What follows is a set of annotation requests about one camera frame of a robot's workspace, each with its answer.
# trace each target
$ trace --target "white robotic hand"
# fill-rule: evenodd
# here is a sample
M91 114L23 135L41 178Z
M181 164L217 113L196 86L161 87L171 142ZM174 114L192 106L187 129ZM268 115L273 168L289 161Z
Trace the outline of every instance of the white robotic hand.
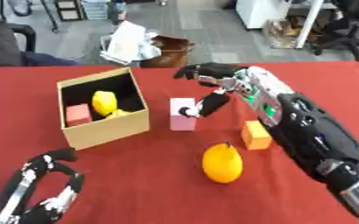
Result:
M181 77L219 88L182 114L207 116L228 101L226 92L240 95L298 167L359 217L359 142L323 108L257 66L186 66L174 76Z

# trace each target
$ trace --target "red cube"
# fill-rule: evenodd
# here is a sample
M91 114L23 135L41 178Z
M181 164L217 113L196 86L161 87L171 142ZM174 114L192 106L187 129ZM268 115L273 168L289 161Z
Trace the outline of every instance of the red cube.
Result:
M67 107L67 126L92 122L87 103Z

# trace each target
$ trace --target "table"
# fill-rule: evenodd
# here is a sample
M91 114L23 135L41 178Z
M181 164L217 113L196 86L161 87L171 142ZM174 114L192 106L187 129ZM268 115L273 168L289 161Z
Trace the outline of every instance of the table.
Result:
M258 65L308 95L359 138L358 62ZM0 68L0 187L27 158L67 145L56 82L112 68ZM169 131L170 97L202 97L210 91L173 80L175 71L134 69L150 107L151 131L77 152L79 161L71 166L84 172L87 182L61 223L357 223L277 145L243 148L240 128L254 115L235 97L219 113L200 119L195 132ZM201 155L226 141L241 153L244 172L236 182L220 185L203 174ZM48 175L33 202L56 195L66 180Z

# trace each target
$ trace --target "white cabinet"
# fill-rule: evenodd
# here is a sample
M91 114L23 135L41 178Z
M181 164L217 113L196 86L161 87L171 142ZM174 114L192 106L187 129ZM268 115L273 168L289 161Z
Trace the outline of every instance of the white cabinet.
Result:
M292 0L237 0L236 12L248 29L263 28L269 19L285 18Z

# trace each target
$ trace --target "gray floor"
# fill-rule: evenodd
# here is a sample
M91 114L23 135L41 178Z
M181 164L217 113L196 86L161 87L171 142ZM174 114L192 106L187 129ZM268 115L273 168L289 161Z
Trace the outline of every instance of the gray floor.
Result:
M201 62L269 62L351 60L346 50L327 50L314 56L302 50L272 49L260 31L245 31L233 10L221 10L224 0L168 0L166 7L155 3L129 5L128 19L138 25L161 31L164 35L187 38L196 46L189 63ZM78 59L85 64L105 64L99 59L99 38L110 33L110 21L61 23L60 33L51 32L51 24L39 1L34 0L29 17L15 17L7 10L11 22L29 24L39 35L40 53Z

